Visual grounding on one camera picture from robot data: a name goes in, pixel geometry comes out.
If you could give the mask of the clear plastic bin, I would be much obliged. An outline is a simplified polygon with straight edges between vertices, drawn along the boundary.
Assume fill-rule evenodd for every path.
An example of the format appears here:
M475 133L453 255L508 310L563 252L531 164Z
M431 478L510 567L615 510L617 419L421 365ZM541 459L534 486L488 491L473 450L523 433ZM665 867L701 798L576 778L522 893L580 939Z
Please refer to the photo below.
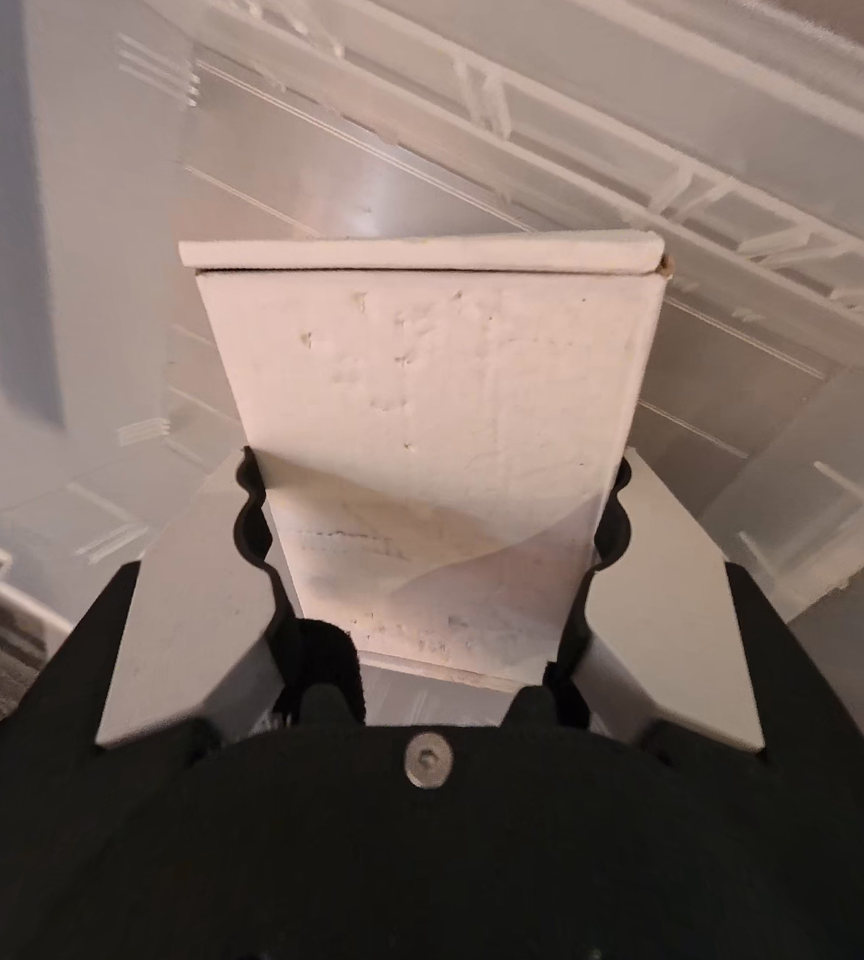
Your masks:
M864 49L761 2L0 2L0 550L76 619L240 444L178 244L636 228L630 444L797 618L864 569Z

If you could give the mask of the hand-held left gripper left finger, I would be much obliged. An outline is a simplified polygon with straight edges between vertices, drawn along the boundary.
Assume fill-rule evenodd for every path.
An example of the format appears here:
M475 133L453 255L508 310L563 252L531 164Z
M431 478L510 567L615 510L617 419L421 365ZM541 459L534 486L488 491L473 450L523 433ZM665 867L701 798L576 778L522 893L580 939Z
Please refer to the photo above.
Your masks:
M263 634L271 572L297 615L266 486L249 447L231 453L145 551L96 742L113 747L186 719L224 742L259 731L283 681Z

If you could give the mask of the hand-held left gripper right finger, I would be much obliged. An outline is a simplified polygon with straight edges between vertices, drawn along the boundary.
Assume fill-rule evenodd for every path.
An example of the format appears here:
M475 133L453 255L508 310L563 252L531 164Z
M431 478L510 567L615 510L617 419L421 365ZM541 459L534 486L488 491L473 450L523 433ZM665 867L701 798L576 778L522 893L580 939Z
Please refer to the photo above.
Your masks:
M580 727L641 742L662 722L764 746L726 561L633 449L606 499L548 684Z

